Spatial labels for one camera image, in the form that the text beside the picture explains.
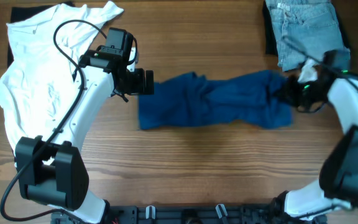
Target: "black cloth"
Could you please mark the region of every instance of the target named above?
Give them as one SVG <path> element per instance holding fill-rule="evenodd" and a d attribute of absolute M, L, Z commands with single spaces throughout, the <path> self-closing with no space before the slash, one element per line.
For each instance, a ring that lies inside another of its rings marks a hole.
<path fill-rule="evenodd" d="M 347 38 L 347 33 L 346 33 L 345 29 L 343 28 L 342 20 L 339 17 L 336 10 L 335 10 L 335 13 L 336 13 L 336 17 L 338 19 L 339 30 L 341 31 L 341 34 L 342 34 L 343 44 L 348 49 L 351 49 L 351 45 L 349 43 L 349 38 Z M 264 16 L 264 22 L 265 22 L 265 39 L 266 39 L 265 53 L 278 56 L 277 42 L 276 42 L 276 38 L 274 36 L 272 18 L 270 17 L 269 9 L 267 8 L 265 1 L 264 1 L 264 6 L 262 8 L 262 14 Z"/>
<path fill-rule="evenodd" d="M 66 4 L 67 6 L 75 7 L 74 3 L 71 1 L 64 2 L 63 4 Z M 29 18 L 37 15 L 38 13 L 49 9 L 52 6 L 54 6 L 54 5 L 37 6 L 37 7 L 12 7 L 11 23 L 20 22 L 20 21 L 29 19 Z M 11 49 L 11 46 L 8 44 L 7 66 L 9 67 L 12 62 L 13 62 L 12 49 Z"/>

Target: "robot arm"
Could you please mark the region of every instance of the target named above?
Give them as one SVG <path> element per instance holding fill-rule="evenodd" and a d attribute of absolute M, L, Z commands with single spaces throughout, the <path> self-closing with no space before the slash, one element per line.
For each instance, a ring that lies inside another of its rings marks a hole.
<path fill-rule="evenodd" d="M 353 82 L 353 84 L 358 87 L 358 80 L 349 81 Z M 337 112 L 344 134 L 354 133 L 355 127 L 358 127 L 358 92 L 356 89 L 344 78 L 337 78 L 328 91 L 328 100 Z M 330 157 L 332 159 L 328 159 L 323 166 L 320 180 L 316 180 L 300 190 L 292 190 L 287 193 L 284 203 L 285 213 L 291 217 L 302 217 L 304 215 L 314 213 L 314 215 L 302 218 L 302 220 L 312 220 L 316 216 L 329 213 L 334 210 L 350 210 L 353 206 L 350 201 L 347 201 L 348 198 L 347 200 L 327 198 L 325 191 L 337 191 L 338 189 L 333 188 L 334 185 L 341 187 L 342 183 L 333 183 L 332 180 L 335 178 L 344 180 L 345 175 L 341 172 L 335 171 L 340 171 L 341 169 L 341 171 L 343 171 L 349 168 L 349 166 L 354 166 L 352 174 L 358 174 L 358 151 L 356 151 L 358 147 L 354 146 L 351 148 L 355 149 L 353 152 L 355 152 L 356 156 L 353 155 L 348 157 L 347 161 L 345 161 L 343 157 L 335 157 L 335 159 Z M 346 154 L 350 154 L 352 152 L 349 152 L 346 149 L 346 147 L 338 145 L 333 153 L 341 153 L 345 156 Z M 331 165 L 336 162 L 341 162 L 343 166 L 338 167 Z M 355 189 L 352 190 L 354 191 L 354 194 L 358 194 L 358 179 L 354 179 L 353 181 L 355 181 L 355 183 L 352 184 L 352 187 L 355 187 Z M 317 212 L 330 207 L 332 207 L 332 209 Z"/>
<path fill-rule="evenodd" d="M 153 72 L 135 69 L 137 47 L 132 34 L 110 28 L 106 45 L 88 50 L 79 61 L 85 88 L 75 110 L 41 158 L 19 179 L 23 198 L 64 209 L 86 223 L 102 223 L 108 202 L 88 190 L 89 177 L 80 156 L 91 124 L 111 96 L 153 94 Z M 80 87 L 80 76 L 75 83 Z M 22 138 L 16 146 L 18 170 L 43 144 L 42 137 Z"/>

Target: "blue cloth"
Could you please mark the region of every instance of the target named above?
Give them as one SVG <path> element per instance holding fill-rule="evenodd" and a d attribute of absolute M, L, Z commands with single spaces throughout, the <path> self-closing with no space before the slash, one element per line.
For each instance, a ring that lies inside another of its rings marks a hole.
<path fill-rule="evenodd" d="M 263 128 L 288 126 L 290 106 L 273 97 L 285 80 L 266 70 L 219 81 L 191 72 L 154 83 L 154 95 L 139 96 L 140 128 L 196 127 L 237 119 Z"/>
<path fill-rule="evenodd" d="M 323 60 L 330 50 L 347 51 L 331 0 L 265 0 L 277 42 L 278 66 L 283 71 L 297 68 L 305 56 L 291 49 L 282 38 L 309 55 Z"/>

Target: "camera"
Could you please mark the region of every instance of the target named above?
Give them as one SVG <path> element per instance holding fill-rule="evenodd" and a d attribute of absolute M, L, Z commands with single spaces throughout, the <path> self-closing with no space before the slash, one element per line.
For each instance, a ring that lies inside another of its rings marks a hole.
<path fill-rule="evenodd" d="M 132 43 L 135 42 L 135 57 L 130 61 Z M 154 94 L 154 73 L 142 68 L 129 71 L 128 65 L 137 63 L 139 58 L 137 41 L 126 30 L 110 28 L 106 45 L 100 45 L 96 50 L 87 50 L 81 56 L 78 65 L 103 68 L 112 74 L 114 80 L 113 95 L 152 95 Z"/>

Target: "black mount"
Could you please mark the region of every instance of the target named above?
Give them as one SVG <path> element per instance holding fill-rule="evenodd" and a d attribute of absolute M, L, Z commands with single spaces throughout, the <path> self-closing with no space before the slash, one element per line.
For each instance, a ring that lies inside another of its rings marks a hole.
<path fill-rule="evenodd" d="M 17 171 L 31 161 L 44 144 L 42 136 L 20 138 L 16 145 Z M 55 159 L 52 164 L 42 162 L 51 157 Z M 49 144 L 19 178 L 22 198 L 67 210 L 76 210 L 81 206 L 88 184 L 89 177 L 80 152 L 67 141 L 62 145 Z"/>
<path fill-rule="evenodd" d="M 136 56 L 129 61 L 132 43 L 136 43 Z M 106 73 L 112 74 L 114 80 L 113 95 L 121 96 L 125 101 L 127 95 L 152 95 L 154 94 L 154 73 L 151 70 L 144 71 L 142 68 L 129 71 L 127 66 L 137 63 L 139 57 L 136 39 L 123 29 L 110 28 L 106 45 L 99 46 L 96 50 L 87 50 L 81 56 L 78 65 L 81 68 L 92 66 L 103 68 Z"/>
<path fill-rule="evenodd" d="M 358 127 L 352 126 L 325 161 L 319 183 L 325 197 L 358 207 Z"/>

